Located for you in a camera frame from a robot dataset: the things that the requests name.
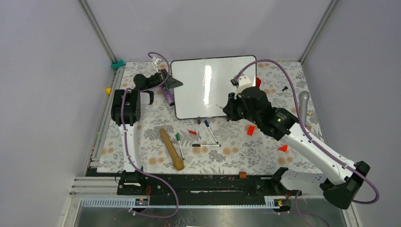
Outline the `white whiteboard black frame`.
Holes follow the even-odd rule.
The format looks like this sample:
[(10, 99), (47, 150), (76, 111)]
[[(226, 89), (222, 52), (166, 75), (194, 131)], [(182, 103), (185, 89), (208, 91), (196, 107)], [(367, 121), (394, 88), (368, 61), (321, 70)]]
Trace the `white whiteboard black frame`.
[(174, 60), (173, 78), (183, 82), (174, 91), (175, 114), (180, 120), (225, 116), (222, 109), (229, 93), (236, 92), (231, 79), (246, 65), (256, 60), (254, 55)]

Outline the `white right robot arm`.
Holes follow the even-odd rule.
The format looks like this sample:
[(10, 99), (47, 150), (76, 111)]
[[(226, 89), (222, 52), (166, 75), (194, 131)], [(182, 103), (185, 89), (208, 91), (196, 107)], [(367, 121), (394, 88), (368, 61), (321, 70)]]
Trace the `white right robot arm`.
[(362, 186), (363, 177), (370, 171), (364, 161), (354, 162), (338, 154), (319, 141), (300, 124), (299, 119), (284, 108), (273, 107), (267, 95), (257, 87), (248, 87), (240, 94), (228, 94), (223, 112), (230, 121), (246, 119), (257, 125), (266, 136), (290, 146), (313, 163), (322, 173), (298, 176), (288, 170), (273, 179), (271, 188), (274, 193), (283, 195), (288, 190), (304, 191), (315, 184), (317, 192), (337, 208), (346, 210)]

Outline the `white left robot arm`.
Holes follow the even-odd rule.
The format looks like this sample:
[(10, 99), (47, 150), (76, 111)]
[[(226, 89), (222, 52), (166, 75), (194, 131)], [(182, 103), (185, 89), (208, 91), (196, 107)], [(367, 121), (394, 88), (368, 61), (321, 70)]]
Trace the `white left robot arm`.
[(117, 89), (113, 95), (111, 118), (122, 139), (123, 170), (135, 172), (157, 163), (168, 163), (177, 171), (184, 169), (170, 135), (173, 126), (161, 110), (155, 109), (154, 94), (142, 74), (134, 77), (136, 87)]

